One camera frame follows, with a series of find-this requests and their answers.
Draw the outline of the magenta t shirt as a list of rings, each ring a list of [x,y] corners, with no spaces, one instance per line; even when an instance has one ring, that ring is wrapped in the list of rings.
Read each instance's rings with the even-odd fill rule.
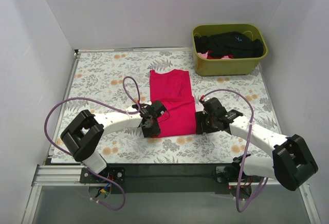
[[[167,73],[150,71],[151,101],[160,101],[167,112],[159,119],[157,138],[196,133],[195,100],[188,71],[174,69]]]

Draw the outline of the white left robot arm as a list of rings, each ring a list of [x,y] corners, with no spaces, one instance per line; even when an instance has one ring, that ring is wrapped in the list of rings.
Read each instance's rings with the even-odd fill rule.
[[[92,177],[99,183],[109,178],[109,167],[105,159],[96,151],[103,136],[127,128],[141,128],[145,138],[160,135],[158,119],[167,112],[160,101],[152,104],[136,104],[123,112],[92,114],[89,110],[81,111],[61,133],[70,154],[76,162],[92,170]]]

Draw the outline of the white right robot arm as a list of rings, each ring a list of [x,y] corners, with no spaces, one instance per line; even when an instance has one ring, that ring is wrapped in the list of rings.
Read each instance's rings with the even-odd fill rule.
[[[251,176],[270,178],[294,191],[317,173],[318,165],[301,136],[288,137],[251,124],[241,112],[226,111],[217,98],[200,103],[204,109],[195,114],[197,134],[224,131],[249,141],[267,154],[266,158],[251,154],[235,157],[222,170],[222,176],[228,180],[242,182]]]

